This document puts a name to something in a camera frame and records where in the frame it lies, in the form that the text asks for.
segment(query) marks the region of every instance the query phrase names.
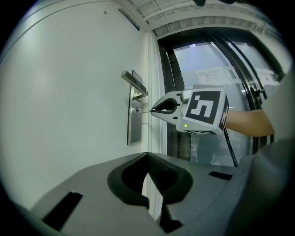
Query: lever handle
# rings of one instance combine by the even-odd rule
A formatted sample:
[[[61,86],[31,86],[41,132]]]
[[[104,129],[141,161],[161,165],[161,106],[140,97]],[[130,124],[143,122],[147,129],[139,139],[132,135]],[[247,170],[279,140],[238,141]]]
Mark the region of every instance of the lever handle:
[[[142,83],[140,83],[133,75],[131,75],[128,71],[123,71],[121,74],[122,79],[127,81],[129,84],[131,84],[134,88],[136,88],[141,94],[137,94],[134,96],[135,99],[143,98],[148,95],[148,91],[146,87],[143,86]]]

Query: human arm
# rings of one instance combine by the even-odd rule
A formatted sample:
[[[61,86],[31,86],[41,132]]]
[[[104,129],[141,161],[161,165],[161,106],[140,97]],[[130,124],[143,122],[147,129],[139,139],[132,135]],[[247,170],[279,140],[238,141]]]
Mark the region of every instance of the human arm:
[[[250,112],[229,111],[225,127],[254,137],[274,134],[272,125],[263,110]]]

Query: black cable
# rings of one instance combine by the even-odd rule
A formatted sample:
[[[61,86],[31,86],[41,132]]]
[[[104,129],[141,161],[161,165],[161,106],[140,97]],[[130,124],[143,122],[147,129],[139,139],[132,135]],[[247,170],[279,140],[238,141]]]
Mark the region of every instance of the black cable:
[[[238,162],[236,161],[236,156],[234,154],[234,150],[232,149],[232,146],[230,144],[229,134],[227,133],[227,130],[226,129],[224,129],[223,132],[224,132],[224,136],[225,136],[225,139],[226,139],[227,146],[229,147],[229,150],[230,150],[230,155],[231,155],[232,161],[234,163],[234,166],[237,167],[238,166]]]

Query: ceiling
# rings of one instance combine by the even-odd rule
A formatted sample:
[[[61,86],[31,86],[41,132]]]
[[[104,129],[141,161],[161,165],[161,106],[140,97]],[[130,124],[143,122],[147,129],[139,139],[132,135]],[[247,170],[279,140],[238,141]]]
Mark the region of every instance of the ceiling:
[[[192,0],[128,0],[140,20],[153,30],[157,39],[184,30],[226,26],[254,30],[280,37],[270,19],[258,8],[207,0],[203,7]]]

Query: door handle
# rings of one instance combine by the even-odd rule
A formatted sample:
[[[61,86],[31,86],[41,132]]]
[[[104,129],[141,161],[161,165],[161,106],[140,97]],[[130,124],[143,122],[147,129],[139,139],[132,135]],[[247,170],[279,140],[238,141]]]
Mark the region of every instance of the door handle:
[[[123,71],[121,74],[121,77],[139,91],[134,94],[134,97],[133,97],[134,99],[143,98],[148,95],[148,91],[147,91],[146,87],[144,87],[143,84],[140,83],[128,71]]]

